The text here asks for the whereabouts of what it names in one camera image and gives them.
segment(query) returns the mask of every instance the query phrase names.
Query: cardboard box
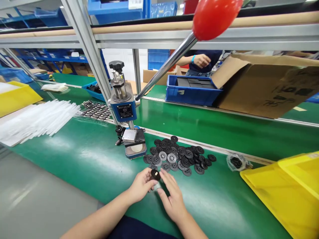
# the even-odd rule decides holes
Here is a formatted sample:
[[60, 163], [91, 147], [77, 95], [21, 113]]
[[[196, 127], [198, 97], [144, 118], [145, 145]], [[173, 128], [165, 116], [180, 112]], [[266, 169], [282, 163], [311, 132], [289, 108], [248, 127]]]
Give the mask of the cardboard box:
[[[154, 70], [143, 70], [143, 82], [148, 83], [157, 71]], [[176, 66], [175, 69], [171, 72], [167, 72], [157, 83], [156, 85], [166, 85], [167, 78], [169, 75], [182, 75], [180, 66]]]
[[212, 75], [222, 109], [278, 118], [319, 91], [319, 61], [293, 56], [231, 55]]

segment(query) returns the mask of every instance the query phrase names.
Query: white wall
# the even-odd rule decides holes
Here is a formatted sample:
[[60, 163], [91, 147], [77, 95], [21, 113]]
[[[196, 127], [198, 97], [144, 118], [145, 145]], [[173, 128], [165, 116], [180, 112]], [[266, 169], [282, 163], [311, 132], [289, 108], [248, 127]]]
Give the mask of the white wall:
[[[109, 68], [109, 62], [120, 60], [124, 62], [123, 73], [125, 79], [135, 81], [132, 49], [102, 49], [102, 52], [111, 79], [113, 78], [113, 74], [111, 72], [112, 69]], [[139, 49], [141, 82], [143, 82], [143, 70], [148, 69], [147, 53], [147, 49]]]

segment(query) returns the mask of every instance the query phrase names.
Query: yellow plastic bin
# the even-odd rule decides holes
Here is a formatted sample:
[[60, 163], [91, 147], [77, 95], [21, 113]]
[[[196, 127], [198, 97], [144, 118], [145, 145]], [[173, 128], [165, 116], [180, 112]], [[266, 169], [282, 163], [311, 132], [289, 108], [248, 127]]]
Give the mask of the yellow plastic bin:
[[29, 85], [17, 81], [7, 82], [20, 88], [0, 94], [0, 117], [42, 100]]
[[294, 239], [319, 238], [319, 151], [240, 175]]

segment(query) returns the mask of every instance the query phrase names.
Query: dark shirt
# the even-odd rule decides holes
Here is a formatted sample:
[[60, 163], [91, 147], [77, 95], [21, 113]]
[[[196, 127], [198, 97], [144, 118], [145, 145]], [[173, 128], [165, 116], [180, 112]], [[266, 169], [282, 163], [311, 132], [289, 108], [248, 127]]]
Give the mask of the dark shirt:
[[201, 69], [195, 64], [192, 64], [192, 63], [189, 64], [189, 68], [191, 70], [198, 71], [200, 73], [207, 73], [207, 72], [210, 72], [213, 66], [218, 62], [219, 57], [221, 56], [222, 53], [223, 53], [222, 50], [189, 50], [188, 52], [185, 53], [184, 56], [187, 57], [187, 56], [200, 55], [200, 54], [205, 54], [206, 56], [208, 56], [211, 61], [208, 64], [208, 66], [204, 67], [203, 69]]

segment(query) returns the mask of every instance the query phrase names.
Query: metal lever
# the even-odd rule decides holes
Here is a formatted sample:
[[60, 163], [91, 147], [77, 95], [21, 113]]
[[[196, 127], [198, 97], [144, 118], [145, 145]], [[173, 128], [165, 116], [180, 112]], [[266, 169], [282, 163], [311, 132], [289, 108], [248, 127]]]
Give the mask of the metal lever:
[[191, 32], [182, 42], [182, 44], [173, 52], [162, 67], [155, 73], [152, 79], [147, 83], [144, 89], [135, 97], [138, 101], [153, 85], [155, 85], [168, 70], [197, 42], [193, 32]]

